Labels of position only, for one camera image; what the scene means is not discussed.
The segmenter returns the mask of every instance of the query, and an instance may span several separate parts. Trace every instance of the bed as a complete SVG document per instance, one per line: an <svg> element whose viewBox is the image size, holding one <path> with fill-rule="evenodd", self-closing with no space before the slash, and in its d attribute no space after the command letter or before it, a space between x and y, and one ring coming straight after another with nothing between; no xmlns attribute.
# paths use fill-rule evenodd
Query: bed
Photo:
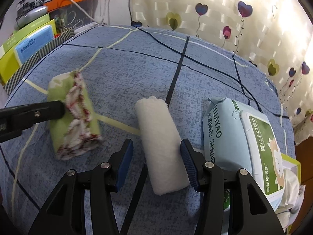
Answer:
<svg viewBox="0 0 313 235"><path fill-rule="evenodd" d="M143 30L179 52L184 49L187 35L149 27ZM186 55L237 79L231 52L190 37ZM27 234L40 207L68 169L91 170L107 161L130 138L134 155L128 175L121 191L112 194L117 225L121 228L145 162L134 105L150 96L165 100L180 57L137 28L94 26L56 48L26 74L9 96L6 107L45 102L48 83L54 76L82 68L104 144L82 156L58 161L48 122L2 143L0 187L6 199L3 205L18 229ZM281 117L273 83L250 62L239 56L234 58L242 84L271 121L281 152L295 158L292 125L288 118ZM245 93L257 109L253 98ZM248 104L237 82L184 58L169 111L181 138L188 138L197 149L203 149L202 118L212 97L229 97ZM193 234L199 205L200 194L192 187L158 196L147 177L128 234ZM85 215L87 234L92 234L88 191Z"/></svg>

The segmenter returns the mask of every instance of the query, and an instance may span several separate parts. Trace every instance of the baby wipes package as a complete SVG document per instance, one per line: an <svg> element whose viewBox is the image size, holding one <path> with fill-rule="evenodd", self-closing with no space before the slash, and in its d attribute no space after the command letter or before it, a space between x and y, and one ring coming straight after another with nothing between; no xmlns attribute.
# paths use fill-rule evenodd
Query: baby wipes package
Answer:
<svg viewBox="0 0 313 235"><path fill-rule="evenodd" d="M214 98L202 121L205 159L230 171L246 169L276 210L284 193L284 173L267 116L241 102Z"/></svg>

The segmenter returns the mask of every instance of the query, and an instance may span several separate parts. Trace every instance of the yellow box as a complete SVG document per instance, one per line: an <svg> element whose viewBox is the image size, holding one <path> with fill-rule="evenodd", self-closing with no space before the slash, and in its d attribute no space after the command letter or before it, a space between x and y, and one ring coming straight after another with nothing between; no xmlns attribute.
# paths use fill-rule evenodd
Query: yellow box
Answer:
<svg viewBox="0 0 313 235"><path fill-rule="evenodd" d="M55 22L54 19L50 22L42 25L41 27L51 25L54 35L57 34L57 30L55 28ZM25 36L22 40L27 38L29 35L40 29L41 27L35 29L31 33L29 33L27 36ZM7 53L4 54L3 57L0 59L0 75L4 81L4 83L7 83L8 80L12 77L12 75L20 68L18 61L15 58L14 55L14 48L22 41L20 40L18 43L16 43Z"/></svg>

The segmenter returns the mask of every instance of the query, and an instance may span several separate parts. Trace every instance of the gray device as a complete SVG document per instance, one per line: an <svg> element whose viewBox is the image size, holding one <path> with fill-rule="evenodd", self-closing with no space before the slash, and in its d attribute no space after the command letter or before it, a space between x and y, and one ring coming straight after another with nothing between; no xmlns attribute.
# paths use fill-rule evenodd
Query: gray device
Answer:
<svg viewBox="0 0 313 235"><path fill-rule="evenodd" d="M19 29L23 28L24 26L26 26L30 22L33 22L37 18L40 18L43 15L45 15L47 13L47 11L48 11L47 6L40 6L38 8L35 8L35 9L27 12L24 16L20 17L15 22L14 29L16 31L18 31Z"/></svg>

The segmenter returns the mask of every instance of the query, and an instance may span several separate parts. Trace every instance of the rolled white towel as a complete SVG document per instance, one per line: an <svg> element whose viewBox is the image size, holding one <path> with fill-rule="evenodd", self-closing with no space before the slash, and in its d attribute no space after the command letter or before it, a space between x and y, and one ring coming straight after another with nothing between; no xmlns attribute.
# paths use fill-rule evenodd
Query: rolled white towel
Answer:
<svg viewBox="0 0 313 235"><path fill-rule="evenodd" d="M165 101L151 96L137 101L135 110L154 193L163 195L188 186L181 138Z"/></svg>

